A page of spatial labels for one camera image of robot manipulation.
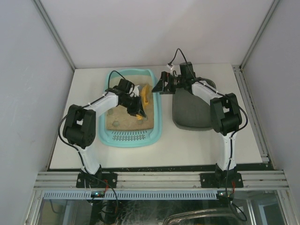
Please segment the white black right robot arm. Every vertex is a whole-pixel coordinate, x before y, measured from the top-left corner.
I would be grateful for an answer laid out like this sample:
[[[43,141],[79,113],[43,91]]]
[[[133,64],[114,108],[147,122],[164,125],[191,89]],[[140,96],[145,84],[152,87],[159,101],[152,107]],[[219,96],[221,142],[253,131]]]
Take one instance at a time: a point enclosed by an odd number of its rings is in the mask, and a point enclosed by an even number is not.
[[[175,75],[174,72],[161,72],[161,77],[152,92],[175,94],[178,89],[185,89],[210,106],[211,127],[221,136],[217,171],[234,170],[235,138],[242,124],[241,109],[236,95],[233,93],[224,95],[202,78],[196,77],[191,62],[180,64],[179,75]]]

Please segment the orange plastic litter scoop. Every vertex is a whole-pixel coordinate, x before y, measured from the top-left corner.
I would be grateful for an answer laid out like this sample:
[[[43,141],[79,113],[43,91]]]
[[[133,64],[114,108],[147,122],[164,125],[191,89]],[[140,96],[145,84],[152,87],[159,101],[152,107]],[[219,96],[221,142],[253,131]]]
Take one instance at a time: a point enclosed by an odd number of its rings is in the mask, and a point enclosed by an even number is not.
[[[142,106],[144,112],[149,105],[149,94],[150,94],[150,85],[149,84],[139,84],[138,85],[139,95],[141,97]]]

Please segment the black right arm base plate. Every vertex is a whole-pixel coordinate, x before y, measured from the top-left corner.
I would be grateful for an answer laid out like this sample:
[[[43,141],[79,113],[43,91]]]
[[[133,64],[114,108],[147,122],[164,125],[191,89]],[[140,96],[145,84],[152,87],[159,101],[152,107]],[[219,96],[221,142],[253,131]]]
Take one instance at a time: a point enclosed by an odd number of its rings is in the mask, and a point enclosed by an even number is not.
[[[214,172],[212,173],[201,173],[200,182],[202,188],[243,188],[243,180],[240,173],[229,175],[228,177],[221,176],[217,178]]]

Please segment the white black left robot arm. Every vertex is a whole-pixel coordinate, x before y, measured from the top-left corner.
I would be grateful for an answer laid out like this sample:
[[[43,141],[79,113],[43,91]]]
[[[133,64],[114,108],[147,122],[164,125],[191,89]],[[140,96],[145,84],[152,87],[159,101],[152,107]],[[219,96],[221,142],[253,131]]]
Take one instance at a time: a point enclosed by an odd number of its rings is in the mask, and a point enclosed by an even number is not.
[[[95,101],[84,106],[69,107],[67,115],[60,122],[64,127],[59,131],[59,138],[78,152],[82,170],[87,174],[94,175],[100,169],[100,162],[93,147],[97,118],[119,105],[125,107],[129,115],[145,118],[141,91],[140,85],[134,85],[131,81],[122,78],[118,85],[105,90],[104,94]]]

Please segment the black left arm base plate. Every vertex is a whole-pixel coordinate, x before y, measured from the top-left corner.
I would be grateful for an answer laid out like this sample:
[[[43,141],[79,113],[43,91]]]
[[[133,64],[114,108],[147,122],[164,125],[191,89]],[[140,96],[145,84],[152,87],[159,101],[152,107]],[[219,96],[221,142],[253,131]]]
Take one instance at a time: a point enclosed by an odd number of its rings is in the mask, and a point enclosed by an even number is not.
[[[77,188],[116,188],[118,175],[116,173],[97,173],[94,175],[80,172],[77,176]]]

